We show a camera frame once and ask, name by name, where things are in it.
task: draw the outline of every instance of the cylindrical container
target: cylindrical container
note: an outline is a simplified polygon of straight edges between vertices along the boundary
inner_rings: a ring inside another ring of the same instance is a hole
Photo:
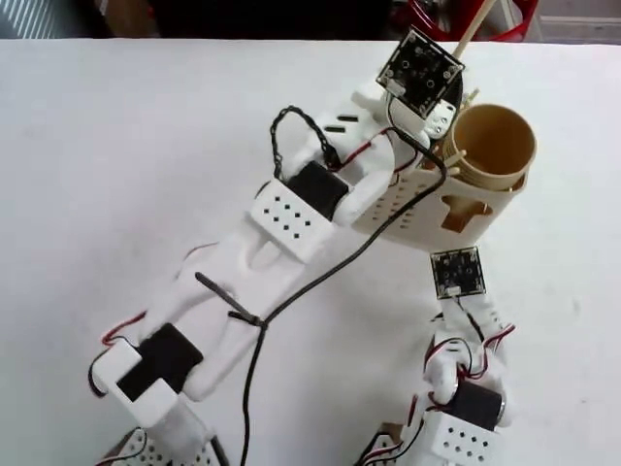
[[[511,189],[528,171],[537,141],[528,122],[499,105],[476,105],[461,113],[446,135],[444,158],[465,150],[457,178],[491,191]]]

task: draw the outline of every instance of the black circuit board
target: black circuit board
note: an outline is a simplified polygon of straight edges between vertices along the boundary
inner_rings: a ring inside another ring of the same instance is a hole
[[[431,254],[438,299],[485,293],[485,281],[477,248]]]
[[[382,68],[377,82],[426,119],[463,70],[460,61],[412,29]]]

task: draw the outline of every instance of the white surface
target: white surface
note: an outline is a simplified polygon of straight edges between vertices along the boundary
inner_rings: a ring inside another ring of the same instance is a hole
[[[4,462],[91,464],[132,427],[88,393],[98,337],[236,224],[272,172],[282,107],[318,115],[393,47],[0,43]],[[480,243],[488,289],[519,326],[506,465],[603,464],[621,441],[621,162],[606,130],[621,49],[475,44],[463,59],[478,102],[512,107],[539,138],[526,192]],[[303,143],[302,123],[281,130],[283,153]],[[364,239],[339,234],[308,278]],[[289,309],[259,361],[249,465],[349,464],[380,420],[408,414],[416,336],[438,310],[428,255],[385,242]],[[200,409],[233,462],[245,368]]]

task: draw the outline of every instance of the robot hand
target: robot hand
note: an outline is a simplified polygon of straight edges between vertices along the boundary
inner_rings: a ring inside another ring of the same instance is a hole
[[[441,301],[442,313],[432,345],[425,355],[424,378],[432,386],[432,399],[448,405],[460,382],[474,383],[499,393],[503,403],[497,424],[511,424],[515,406],[507,387],[504,338],[515,330],[505,324],[488,295]]]

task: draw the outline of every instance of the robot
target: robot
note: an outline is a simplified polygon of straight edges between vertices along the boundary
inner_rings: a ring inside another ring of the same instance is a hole
[[[284,109],[271,128],[273,178],[257,192],[237,228],[217,245],[190,253],[170,287],[133,319],[140,321],[136,347],[115,332],[105,337],[110,348],[89,370],[95,394],[116,398],[179,461],[216,439],[185,400],[210,396],[255,347],[251,380],[270,322],[371,245],[382,227],[354,256],[290,295],[337,227],[352,225],[395,177],[425,160],[437,161],[430,148],[459,111],[463,69],[412,30],[376,82],[357,89],[334,112],[315,122],[300,109]],[[444,100],[451,93],[457,101]],[[278,123],[290,113],[302,117],[314,134],[297,153],[282,156]],[[436,165],[430,170],[436,184],[394,218],[450,175],[441,160]],[[269,260],[256,265],[260,254]],[[510,425],[516,411],[505,383],[503,346],[515,327],[501,320],[485,294],[476,248],[432,254],[432,266],[441,314],[424,361],[429,390],[413,394],[407,424],[375,436],[357,465],[499,462],[502,442],[495,429]],[[246,424],[242,464],[248,436]],[[227,463],[220,456],[220,463]]]

